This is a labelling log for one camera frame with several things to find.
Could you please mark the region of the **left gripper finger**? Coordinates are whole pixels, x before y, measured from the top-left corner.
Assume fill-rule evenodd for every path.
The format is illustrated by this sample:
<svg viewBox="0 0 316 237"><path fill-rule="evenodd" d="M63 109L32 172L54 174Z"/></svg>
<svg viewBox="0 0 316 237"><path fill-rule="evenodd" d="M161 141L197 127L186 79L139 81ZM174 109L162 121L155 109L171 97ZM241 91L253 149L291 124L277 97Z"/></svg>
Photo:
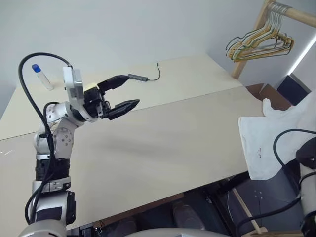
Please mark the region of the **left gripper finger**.
<svg viewBox="0 0 316 237"><path fill-rule="evenodd" d="M97 86L101 91L108 91L122 86L127 80L129 80L129 76L118 75L98 83Z"/></svg>
<svg viewBox="0 0 316 237"><path fill-rule="evenodd" d="M139 102L140 102L140 99L134 99L134 100L128 100L128 101L119 103L115 105L114 108L106 111L104 117L109 120L114 120L118 117L121 117L127 114L129 111L133 110L138 105Z"/></svg>

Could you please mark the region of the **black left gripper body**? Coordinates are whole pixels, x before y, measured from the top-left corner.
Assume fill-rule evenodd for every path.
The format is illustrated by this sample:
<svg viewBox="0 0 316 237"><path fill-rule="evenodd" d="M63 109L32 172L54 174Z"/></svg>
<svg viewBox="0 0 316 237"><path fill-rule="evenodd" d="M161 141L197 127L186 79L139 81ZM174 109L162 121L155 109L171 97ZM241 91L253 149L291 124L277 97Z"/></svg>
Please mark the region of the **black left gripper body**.
<svg viewBox="0 0 316 237"><path fill-rule="evenodd" d="M92 118L104 119L111 109L110 103L104 99L105 93L97 87L84 92L84 108Z"/></svg>

